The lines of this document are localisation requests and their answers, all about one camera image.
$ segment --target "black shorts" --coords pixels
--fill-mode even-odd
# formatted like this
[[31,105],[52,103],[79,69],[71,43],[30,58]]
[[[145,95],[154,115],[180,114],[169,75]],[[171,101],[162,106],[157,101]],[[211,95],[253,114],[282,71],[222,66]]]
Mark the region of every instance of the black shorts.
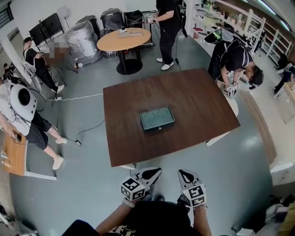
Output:
[[38,148],[44,150],[48,145],[48,137],[45,132],[47,132],[50,128],[51,124],[42,118],[38,112],[35,112],[26,138],[30,143],[34,143]]

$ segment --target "round table base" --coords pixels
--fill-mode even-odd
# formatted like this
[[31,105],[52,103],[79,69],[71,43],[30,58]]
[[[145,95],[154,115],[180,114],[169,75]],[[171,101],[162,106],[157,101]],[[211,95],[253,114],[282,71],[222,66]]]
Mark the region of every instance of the round table base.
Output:
[[[142,69],[142,63],[139,62],[137,59],[125,60],[125,66],[126,66],[127,75],[132,75]],[[121,75],[126,75],[122,63],[118,64],[117,72]]]

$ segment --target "white cable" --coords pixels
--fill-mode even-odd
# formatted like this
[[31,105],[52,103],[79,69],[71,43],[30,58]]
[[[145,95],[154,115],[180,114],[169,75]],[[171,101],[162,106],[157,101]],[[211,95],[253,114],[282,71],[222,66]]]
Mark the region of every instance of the white cable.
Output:
[[95,94],[95,95],[89,95],[89,96],[83,96],[83,97],[78,97],[78,98],[66,98],[66,99],[48,99],[47,97],[43,96],[43,98],[47,99],[48,101],[66,101],[66,100],[74,100],[74,99],[80,99],[80,98],[88,98],[88,97],[94,97],[94,96],[97,96],[97,95],[103,95],[103,94]]

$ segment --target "white sneaker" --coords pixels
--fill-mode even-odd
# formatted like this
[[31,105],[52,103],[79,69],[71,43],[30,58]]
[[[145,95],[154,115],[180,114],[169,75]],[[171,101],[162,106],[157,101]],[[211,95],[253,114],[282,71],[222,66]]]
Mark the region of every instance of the white sneaker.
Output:
[[161,70],[163,70],[163,71],[168,70],[173,65],[174,65],[174,62],[172,61],[172,63],[170,65],[167,65],[167,64],[163,65]]
[[61,139],[55,140],[55,142],[57,144],[67,143],[68,142],[68,139],[67,138],[61,138]]
[[158,62],[163,62],[163,58],[157,58]]
[[57,87],[58,87],[58,89],[57,89],[56,94],[60,93],[60,91],[63,90],[65,86],[64,85],[59,85]]
[[63,162],[64,162],[64,158],[59,155],[59,158],[58,159],[54,159],[54,163],[53,163],[52,169],[53,170],[58,170]]

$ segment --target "plastic wrap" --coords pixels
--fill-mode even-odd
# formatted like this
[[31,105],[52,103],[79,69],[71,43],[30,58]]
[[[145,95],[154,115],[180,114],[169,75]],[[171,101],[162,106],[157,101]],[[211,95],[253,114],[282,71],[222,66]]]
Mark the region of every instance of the plastic wrap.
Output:
[[98,37],[89,21],[76,24],[65,33],[65,42],[76,59],[96,55],[99,51],[97,41]]

